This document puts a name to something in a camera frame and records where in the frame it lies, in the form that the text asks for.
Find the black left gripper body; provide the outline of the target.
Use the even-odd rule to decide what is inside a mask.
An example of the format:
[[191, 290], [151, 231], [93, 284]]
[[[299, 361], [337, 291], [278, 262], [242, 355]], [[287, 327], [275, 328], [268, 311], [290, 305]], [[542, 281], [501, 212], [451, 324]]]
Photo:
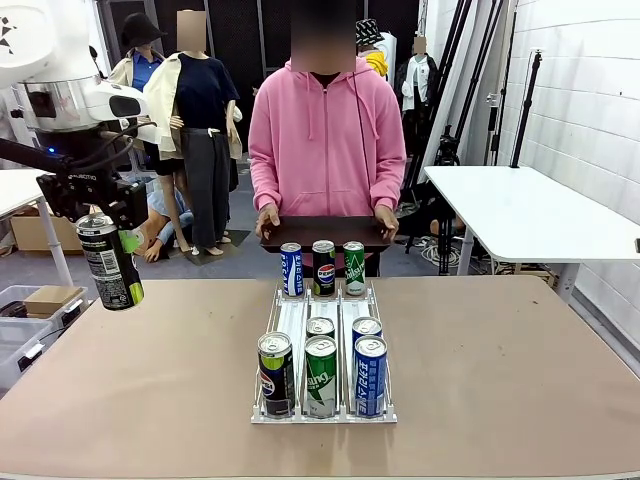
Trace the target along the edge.
[[148, 218], [144, 184], [130, 183], [118, 172], [98, 170], [83, 174], [51, 174], [37, 183], [56, 217], [77, 222], [96, 206], [120, 230], [133, 230]]

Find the person's right hand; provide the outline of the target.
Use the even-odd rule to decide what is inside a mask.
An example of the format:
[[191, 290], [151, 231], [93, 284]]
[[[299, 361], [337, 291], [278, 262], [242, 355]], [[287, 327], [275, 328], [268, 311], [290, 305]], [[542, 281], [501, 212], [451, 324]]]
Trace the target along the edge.
[[269, 203], [262, 207], [258, 213], [255, 233], [260, 239], [268, 240], [279, 225], [278, 208], [274, 203]]

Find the person's left hand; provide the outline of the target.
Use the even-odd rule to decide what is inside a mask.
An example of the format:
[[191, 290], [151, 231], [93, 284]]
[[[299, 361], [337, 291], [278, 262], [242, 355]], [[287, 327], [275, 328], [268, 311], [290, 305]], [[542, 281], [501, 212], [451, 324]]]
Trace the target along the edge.
[[384, 205], [376, 206], [374, 212], [375, 218], [380, 224], [383, 241], [385, 243], [392, 243], [399, 229], [399, 222], [394, 212]]

